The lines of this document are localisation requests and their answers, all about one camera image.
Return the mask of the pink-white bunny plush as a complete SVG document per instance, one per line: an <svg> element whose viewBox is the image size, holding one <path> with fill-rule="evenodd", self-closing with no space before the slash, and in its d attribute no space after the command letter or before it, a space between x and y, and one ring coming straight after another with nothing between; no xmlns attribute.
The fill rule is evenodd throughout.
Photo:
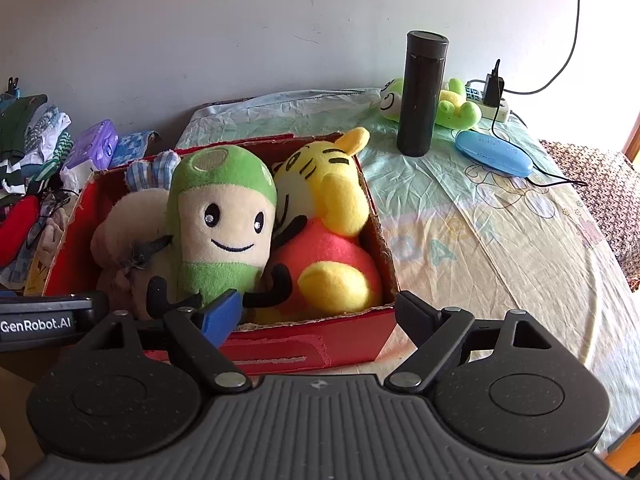
<svg viewBox="0 0 640 480"><path fill-rule="evenodd" d="M96 288L106 292L114 310L128 310L147 320L146 291L152 278L167 280L168 249L160 244L166 235L165 212L172 174L180 156L164 151L152 160L139 159L125 171L129 192L96 228L91 253L100 266Z"/></svg>

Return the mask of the green cream smiling plush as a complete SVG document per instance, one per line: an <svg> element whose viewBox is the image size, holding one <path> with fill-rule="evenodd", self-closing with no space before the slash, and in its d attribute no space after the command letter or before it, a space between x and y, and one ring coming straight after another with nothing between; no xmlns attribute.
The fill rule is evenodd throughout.
<svg viewBox="0 0 640 480"><path fill-rule="evenodd" d="M239 145L219 145L181 159L164 215L164 232L134 245L134 262L148 268L156 256L168 260L172 301L198 298L202 308L228 290L242 309L275 307L290 298L293 280L284 264L262 284L276 222L277 189L265 163Z"/></svg>

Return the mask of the green patterned tablecloth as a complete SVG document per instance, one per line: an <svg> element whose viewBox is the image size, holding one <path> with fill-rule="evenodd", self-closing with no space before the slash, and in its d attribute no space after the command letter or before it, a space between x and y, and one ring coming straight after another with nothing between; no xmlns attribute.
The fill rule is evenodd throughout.
<svg viewBox="0 0 640 480"><path fill-rule="evenodd" d="M616 448L639 422L639 297L585 203L569 185L550 186L556 165L516 122L495 133L540 167L530 179L477 165L436 128L421 157L401 155L397 127L375 88L267 94L204 106L179 148L292 132L370 131L358 159L399 285L434 307L479 318L529 311L605 386L611 414L599 452Z"/></svg>

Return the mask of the yellow tiger plush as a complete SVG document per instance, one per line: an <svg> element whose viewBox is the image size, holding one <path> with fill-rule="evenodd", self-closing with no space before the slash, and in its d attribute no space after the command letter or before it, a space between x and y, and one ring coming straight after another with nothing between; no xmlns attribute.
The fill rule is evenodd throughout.
<svg viewBox="0 0 640 480"><path fill-rule="evenodd" d="M278 191L270 269L288 268L292 292L253 311L262 325L353 314L377 306L382 282L359 237L370 219L356 155L370 139L357 127L334 141L305 144L273 166Z"/></svg>

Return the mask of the pile of folded clothes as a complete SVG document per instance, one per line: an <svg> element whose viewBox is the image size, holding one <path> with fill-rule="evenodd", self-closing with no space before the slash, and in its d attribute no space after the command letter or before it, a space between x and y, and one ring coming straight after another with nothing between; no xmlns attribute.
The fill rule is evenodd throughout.
<svg viewBox="0 0 640 480"><path fill-rule="evenodd" d="M1 95L1 208L39 194L62 168L74 141L72 121L45 94L22 96L17 77Z"/></svg>

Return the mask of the blue glasses case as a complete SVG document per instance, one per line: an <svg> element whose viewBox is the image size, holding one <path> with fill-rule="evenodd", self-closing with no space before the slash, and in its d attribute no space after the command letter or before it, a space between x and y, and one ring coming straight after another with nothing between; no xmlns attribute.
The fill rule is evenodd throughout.
<svg viewBox="0 0 640 480"><path fill-rule="evenodd" d="M458 133L454 144L462 154L503 174L526 178L533 171L529 154L496 136L464 130Z"/></svg>

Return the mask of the purple tissue pack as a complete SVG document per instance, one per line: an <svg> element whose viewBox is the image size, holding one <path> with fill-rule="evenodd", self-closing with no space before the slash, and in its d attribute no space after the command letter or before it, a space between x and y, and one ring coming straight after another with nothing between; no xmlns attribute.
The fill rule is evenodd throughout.
<svg viewBox="0 0 640 480"><path fill-rule="evenodd" d="M72 169L84 162L91 162L94 170L107 170L119 140L111 119L91 126L78 136L63 167Z"/></svg>

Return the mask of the blue patterned package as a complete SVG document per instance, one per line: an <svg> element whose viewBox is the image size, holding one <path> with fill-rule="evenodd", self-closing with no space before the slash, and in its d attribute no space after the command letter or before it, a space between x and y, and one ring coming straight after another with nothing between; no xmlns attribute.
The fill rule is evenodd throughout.
<svg viewBox="0 0 640 480"><path fill-rule="evenodd" d="M118 139L108 168L114 169L120 166L127 166L130 162L142 159L149 146L159 140L160 134L155 130L143 130L121 136Z"/></svg>

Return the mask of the green frog plush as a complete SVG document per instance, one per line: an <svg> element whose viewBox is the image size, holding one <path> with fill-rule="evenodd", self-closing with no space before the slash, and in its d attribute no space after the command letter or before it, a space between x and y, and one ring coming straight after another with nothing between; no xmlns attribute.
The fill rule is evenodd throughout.
<svg viewBox="0 0 640 480"><path fill-rule="evenodd" d="M392 122L399 122L400 119L403 88L404 80L397 78L389 81L381 90L380 111ZM464 82L451 78L439 92L436 124L451 130L470 130L480 122L480 118L480 108L466 99Z"/></svg>

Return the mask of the patterned brown chair cushion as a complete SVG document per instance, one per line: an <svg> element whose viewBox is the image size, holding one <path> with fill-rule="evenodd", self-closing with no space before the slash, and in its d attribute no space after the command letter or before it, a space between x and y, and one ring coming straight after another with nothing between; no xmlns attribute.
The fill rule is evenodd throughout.
<svg viewBox="0 0 640 480"><path fill-rule="evenodd" d="M639 173L620 152L541 140L565 177L578 186L590 214L610 245L629 288L639 289Z"/></svg>

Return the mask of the black charger adapter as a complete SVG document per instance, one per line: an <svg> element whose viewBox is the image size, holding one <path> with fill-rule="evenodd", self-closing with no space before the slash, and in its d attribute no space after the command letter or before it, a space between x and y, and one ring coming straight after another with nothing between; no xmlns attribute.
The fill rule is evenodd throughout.
<svg viewBox="0 0 640 480"><path fill-rule="evenodd" d="M504 88L503 78L499 75L500 60L496 61L494 68L486 76L483 103L487 106L498 108L500 106Z"/></svg>

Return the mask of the black thermos bottle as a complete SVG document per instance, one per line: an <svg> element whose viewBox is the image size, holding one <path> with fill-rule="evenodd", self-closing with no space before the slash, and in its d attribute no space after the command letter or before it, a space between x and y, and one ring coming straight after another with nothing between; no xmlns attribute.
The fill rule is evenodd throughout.
<svg viewBox="0 0 640 480"><path fill-rule="evenodd" d="M421 157L430 149L448 46L448 38L436 32L410 30L407 34L397 136L401 154Z"/></svg>

